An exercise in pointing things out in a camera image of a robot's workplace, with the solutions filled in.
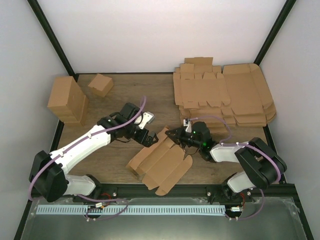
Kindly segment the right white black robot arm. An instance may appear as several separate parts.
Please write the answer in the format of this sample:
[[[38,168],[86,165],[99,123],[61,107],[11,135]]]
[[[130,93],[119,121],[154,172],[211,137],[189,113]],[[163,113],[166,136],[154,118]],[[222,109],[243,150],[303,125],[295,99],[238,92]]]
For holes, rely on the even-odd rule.
[[[182,148],[197,148],[207,162],[241,165],[242,172],[231,175],[221,184],[223,198],[229,202],[236,200],[244,190],[267,189],[287,170],[284,160],[259,137],[240,143],[217,142],[205,122],[191,124],[189,120],[182,127],[166,130],[165,134]]]

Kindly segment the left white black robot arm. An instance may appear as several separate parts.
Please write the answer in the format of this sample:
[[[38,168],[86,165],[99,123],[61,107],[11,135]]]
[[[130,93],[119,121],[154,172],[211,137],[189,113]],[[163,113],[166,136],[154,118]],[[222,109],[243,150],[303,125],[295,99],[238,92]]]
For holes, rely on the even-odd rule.
[[[30,188],[47,202],[66,195],[76,195],[97,202],[102,196],[102,185],[92,175],[70,175],[80,161],[108,144],[126,138],[144,147],[158,142],[154,132],[145,128],[155,118],[142,107],[126,103],[119,112],[101,118],[87,133],[70,144],[50,153],[38,152],[30,171]]]

